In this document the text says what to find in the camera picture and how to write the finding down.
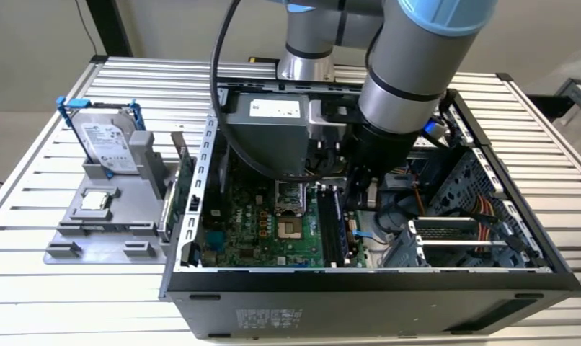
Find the green circuit board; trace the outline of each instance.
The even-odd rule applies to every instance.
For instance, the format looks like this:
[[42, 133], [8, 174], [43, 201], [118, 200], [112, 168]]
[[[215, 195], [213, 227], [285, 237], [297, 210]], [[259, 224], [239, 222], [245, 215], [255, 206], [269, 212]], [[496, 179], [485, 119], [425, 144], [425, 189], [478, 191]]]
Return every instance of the green circuit board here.
[[[217, 267], [325, 267], [315, 188], [305, 195], [303, 215], [277, 215], [274, 187], [234, 187], [223, 248], [205, 251], [205, 265]], [[365, 267], [363, 246], [346, 267]]]

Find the aluminum extrusion table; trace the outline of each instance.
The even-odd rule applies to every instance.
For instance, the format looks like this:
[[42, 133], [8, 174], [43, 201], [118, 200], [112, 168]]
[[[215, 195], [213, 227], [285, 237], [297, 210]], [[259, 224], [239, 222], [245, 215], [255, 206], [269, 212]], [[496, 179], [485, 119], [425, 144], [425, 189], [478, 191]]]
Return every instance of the aluminum extrusion table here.
[[[269, 63], [227, 63], [221, 74], [273, 79]], [[338, 67], [362, 83], [365, 70]], [[460, 73], [452, 87], [581, 281], [581, 158], [512, 81]], [[210, 108], [209, 63], [110, 58], [91, 63], [68, 97], [143, 106], [155, 149], [178, 159], [168, 132], [197, 152]], [[0, 345], [194, 345], [172, 303], [158, 301], [163, 265], [46, 265], [43, 253], [83, 177], [83, 151], [58, 114], [0, 189]], [[581, 297], [490, 336], [245, 340], [246, 344], [581, 345]]]

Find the motherboard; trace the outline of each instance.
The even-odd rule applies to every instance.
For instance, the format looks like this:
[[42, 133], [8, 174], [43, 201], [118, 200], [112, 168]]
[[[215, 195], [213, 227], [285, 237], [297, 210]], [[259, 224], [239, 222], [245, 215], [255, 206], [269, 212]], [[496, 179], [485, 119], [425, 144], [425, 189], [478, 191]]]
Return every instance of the motherboard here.
[[223, 222], [210, 223], [206, 267], [365, 267], [354, 213], [325, 185], [230, 181]]

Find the power supply label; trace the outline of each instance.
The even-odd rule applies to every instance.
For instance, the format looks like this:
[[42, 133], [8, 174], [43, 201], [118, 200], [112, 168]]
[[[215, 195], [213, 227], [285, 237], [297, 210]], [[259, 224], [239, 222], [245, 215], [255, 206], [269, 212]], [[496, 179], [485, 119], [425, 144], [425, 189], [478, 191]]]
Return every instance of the power supply label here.
[[136, 164], [130, 153], [122, 129], [111, 124], [84, 123], [80, 125], [90, 147], [100, 165], [119, 174], [136, 173]]
[[283, 99], [254, 99], [250, 103], [251, 117], [301, 118], [299, 101]]

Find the robotic arm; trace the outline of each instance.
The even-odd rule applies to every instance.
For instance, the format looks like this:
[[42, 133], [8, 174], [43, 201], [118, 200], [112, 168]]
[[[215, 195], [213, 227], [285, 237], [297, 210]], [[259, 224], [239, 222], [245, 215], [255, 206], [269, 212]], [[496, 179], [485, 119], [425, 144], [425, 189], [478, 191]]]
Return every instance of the robotic arm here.
[[334, 45], [373, 49], [349, 160], [350, 195], [404, 165], [497, 0], [290, 0], [282, 79], [333, 81]]

